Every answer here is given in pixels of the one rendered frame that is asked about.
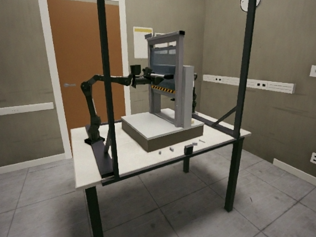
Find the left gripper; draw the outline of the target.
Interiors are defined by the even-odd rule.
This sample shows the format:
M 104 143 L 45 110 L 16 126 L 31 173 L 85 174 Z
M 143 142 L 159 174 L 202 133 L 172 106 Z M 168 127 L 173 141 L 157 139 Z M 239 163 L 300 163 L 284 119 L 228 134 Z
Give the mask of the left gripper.
M 162 82 L 164 80 L 164 78 L 159 78 L 159 76 L 153 76 L 152 78 L 149 78 L 149 77 L 145 77 L 145 76 L 141 76 L 143 78 L 143 84 L 142 85 L 145 85 L 145 84 L 152 84 L 153 85 L 159 85 L 160 82 Z

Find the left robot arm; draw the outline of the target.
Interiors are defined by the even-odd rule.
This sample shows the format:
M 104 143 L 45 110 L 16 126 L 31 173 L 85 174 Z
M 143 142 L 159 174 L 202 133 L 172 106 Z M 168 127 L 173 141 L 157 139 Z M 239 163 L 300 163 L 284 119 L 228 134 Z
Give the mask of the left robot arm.
M 121 84 L 124 86 L 129 86 L 131 84 L 131 80 L 132 80 L 131 86 L 133 88 L 136 88 L 136 85 L 142 85 L 143 78 L 141 76 L 136 76 L 136 75 L 140 75 L 140 73 L 141 73 L 141 65 L 130 65 L 130 69 L 131 69 L 132 75 L 129 74 L 128 76 L 121 76 L 121 77 L 111 76 L 110 77 L 111 82 L 118 83 L 118 84 Z M 152 72 L 151 68 L 146 67 L 142 71 L 144 72 L 144 75 L 142 75 L 142 76 L 151 78 L 151 76 L 150 76 L 151 72 Z M 92 101 L 93 100 L 92 85 L 97 81 L 104 81 L 103 75 L 100 76 L 98 74 L 95 74 L 88 81 L 81 83 L 81 90 L 86 97 L 89 113 L 91 116 L 91 125 L 89 126 L 89 129 L 88 129 L 88 134 L 89 134 L 88 140 L 90 140 L 92 142 L 101 139 L 100 132 L 97 129 L 100 128 L 102 121 L 101 121 L 101 117 L 97 116 L 96 109 L 94 106 L 94 101 Z

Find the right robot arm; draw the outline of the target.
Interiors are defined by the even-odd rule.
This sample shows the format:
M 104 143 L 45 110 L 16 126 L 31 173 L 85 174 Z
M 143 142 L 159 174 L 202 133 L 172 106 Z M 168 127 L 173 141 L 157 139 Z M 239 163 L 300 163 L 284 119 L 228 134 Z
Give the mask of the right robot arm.
M 195 101 L 195 99 L 197 98 L 197 94 L 195 93 L 195 86 L 194 86 L 194 82 L 195 82 L 195 77 L 197 79 L 197 73 L 194 72 L 194 79 L 193 79 L 193 102 L 192 102 L 192 113 L 195 113 L 194 108 L 196 107 L 195 105 L 197 105 L 197 102 Z M 194 95 L 195 94 L 195 95 Z

